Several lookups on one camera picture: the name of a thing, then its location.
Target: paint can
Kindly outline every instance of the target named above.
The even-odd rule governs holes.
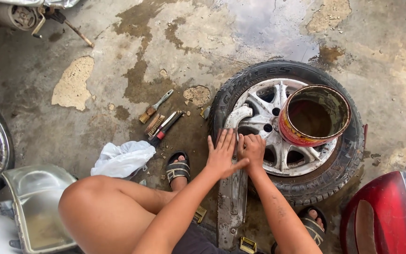
[[[288,97],[278,116],[278,129],[292,145],[316,147],[340,136],[350,119],[351,107],[341,93],[313,84]]]

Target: person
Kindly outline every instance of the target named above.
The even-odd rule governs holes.
[[[106,176],[71,184],[59,201],[60,218],[86,254],[224,254],[191,223],[200,202],[220,179],[244,168],[261,199],[276,243],[272,254],[320,254],[326,222],[315,207],[301,218],[262,167],[266,142],[239,135],[240,160],[232,164],[236,136],[223,130],[214,147],[207,138],[205,168],[190,180],[185,152],[174,153],[166,167],[172,192]]]

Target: sandal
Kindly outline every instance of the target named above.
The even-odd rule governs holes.
[[[181,155],[184,156],[184,160],[173,162]],[[169,180],[169,185],[172,180],[178,176],[185,176],[187,178],[187,183],[190,182],[190,161],[189,156],[186,152],[175,151],[174,153],[172,153],[172,155],[170,155],[167,161],[166,174]]]
[[[319,246],[324,241],[325,231],[317,224],[316,220],[311,217],[308,212],[314,210],[317,212],[317,218],[322,220],[322,225],[324,226],[325,231],[327,230],[327,220],[325,219],[324,213],[322,213],[319,208],[315,206],[309,206],[302,211],[299,212],[298,216],[302,221],[305,228],[308,230],[309,235],[313,238],[316,244]],[[277,248],[277,242],[272,245],[270,249],[271,253],[275,253],[275,249]]]

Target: hand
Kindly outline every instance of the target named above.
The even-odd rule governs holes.
[[[239,144],[237,146],[237,155],[240,159],[248,158],[250,164],[246,167],[247,173],[255,173],[262,170],[262,161],[266,151],[266,141],[259,135],[250,134],[244,136],[239,134]]]
[[[209,156],[205,169],[212,170],[214,174],[220,176],[220,179],[227,178],[236,170],[240,170],[249,164],[248,158],[242,159],[236,164],[231,162],[236,146],[236,136],[233,134],[233,129],[224,129],[222,131],[216,148],[212,144],[211,136],[207,137],[207,145],[209,147]]]

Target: black shorts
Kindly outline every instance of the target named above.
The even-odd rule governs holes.
[[[217,248],[209,239],[210,236],[202,234],[202,229],[192,222],[184,233],[183,237],[173,248],[172,254],[246,254],[246,252],[236,250],[229,252]]]

